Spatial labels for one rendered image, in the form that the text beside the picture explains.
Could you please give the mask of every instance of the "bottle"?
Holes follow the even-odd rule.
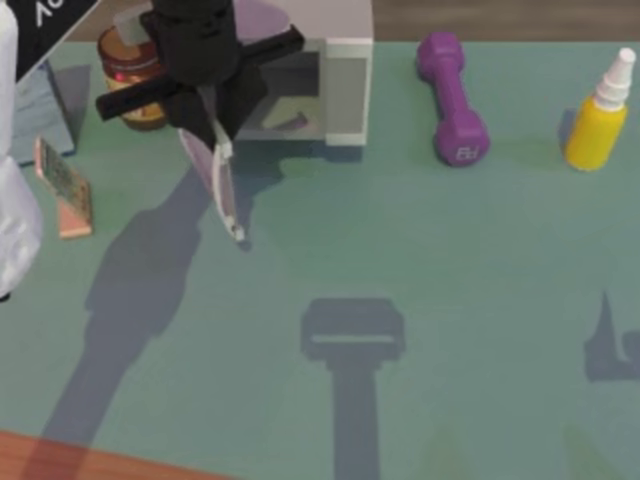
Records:
[[[0,0],[0,301],[23,280],[42,243],[43,221],[20,167],[9,155],[15,104],[18,22]]]
[[[627,118],[635,61],[633,50],[621,49],[595,93],[582,104],[565,148],[565,158],[575,169],[590,172],[607,163]]]
[[[109,28],[100,36],[98,54],[110,92],[164,73],[152,42],[127,46],[115,27]],[[156,130],[167,124],[164,111],[157,103],[125,113],[122,120],[130,128],[139,131]]]

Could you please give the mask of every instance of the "dumbbell handle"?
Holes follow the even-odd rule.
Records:
[[[469,110],[467,94],[460,80],[460,71],[455,59],[443,57],[435,66],[435,87],[438,103],[443,114]]]

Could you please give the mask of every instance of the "purple dumbbell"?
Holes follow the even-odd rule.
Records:
[[[460,80],[462,45],[453,33],[432,33],[420,43],[416,63],[420,76],[434,85],[444,117],[435,135],[438,153],[455,167],[477,162],[491,140],[480,115],[469,107]]]

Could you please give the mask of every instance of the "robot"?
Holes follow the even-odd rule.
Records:
[[[24,78],[49,55],[99,0],[68,2],[64,14],[50,16],[47,35],[38,34],[39,2],[0,0],[0,301],[6,301],[31,268],[42,243],[42,213],[19,167],[9,156],[16,80]],[[56,4],[60,7],[67,4]],[[18,51],[18,13],[21,24]],[[22,17],[26,20],[22,28]],[[173,127],[197,138],[211,161],[228,163],[231,142],[267,95],[260,74],[266,62],[301,51],[304,38],[289,31],[242,45],[237,38],[233,0],[152,0],[140,23],[155,43],[165,73],[133,87],[100,97],[96,107],[109,120],[150,103],[159,103]],[[214,184],[220,168],[213,168]],[[240,241],[243,232],[231,211],[225,227]]]

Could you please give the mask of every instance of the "jar label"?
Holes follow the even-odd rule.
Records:
[[[119,82],[110,77],[106,77],[106,80],[107,88],[111,92],[122,90],[123,88],[128,88],[136,84],[136,82]],[[125,113],[122,117],[133,122],[153,122],[163,119],[165,115],[160,105],[157,103],[151,103],[145,107]]]

